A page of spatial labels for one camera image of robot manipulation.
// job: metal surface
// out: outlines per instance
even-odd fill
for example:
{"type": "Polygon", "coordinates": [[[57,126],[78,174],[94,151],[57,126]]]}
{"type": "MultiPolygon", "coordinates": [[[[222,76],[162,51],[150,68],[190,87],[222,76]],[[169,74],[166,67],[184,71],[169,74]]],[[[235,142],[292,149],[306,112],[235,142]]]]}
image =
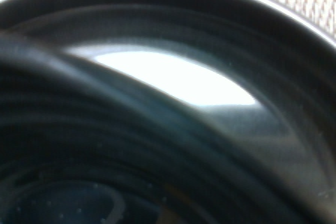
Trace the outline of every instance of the metal surface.
{"type": "MultiPolygon", "coordinates": [[[[105,183],[123,197],[138,195],[153,204],[148,223],[160,208],[187,223],[327,223],[175,100],[111,70],[22,39],[1,36],[0,49],[4,223],[25,223],[18,205],[30,203],[25,199],[34,189],[69,180],[88,181],[94,191],[97,183],[105,183]]],[[[136,222],[142,208],[138,205],[132,210],[127,203],[123,223],[136,222]]],[[[45,223],[42,214],[39,223],[45,223]]],[[[58,218],[70,223],[63,213],[49,217],[51,223],[58,218]]]]}
{"type": "Polygon", "coordinates": [[[213,0],[196,4],[187,0],[129,1],[139,5],[58,12],[100,3],[109,2],[36,1],[33,6],[31,2],[27,5],[24,1],[9,0],[0,6],[0,25],[7,33],[24,35],[100,63],[172,96],[258,159],[304,203],[333,216],[333,39],[301,17],[262,0],[234,3],[213,0]],[[25,13],[13,15],[18,8],[25,13]],[[129,61],[120,61],[120,55],[127,55],[129,61]],[[178,67],[172,70],[174,65],[162,63],[154,71],[144,70],[142,74],[154,72],[148,79],[139,69],[157,66],[159,58],[174,61],[178,67]],[[192,75],[177,76],[183,66],[189,68],[186,74],[202,71],[204,76],[216,76],[217,89],[211,89],[210,79],[207,83],[192,75]],[[219,101],[211,91],[222,94],[219,101]],[[249,99],[247,103],[241,103],[237,95],[249,99]]]}

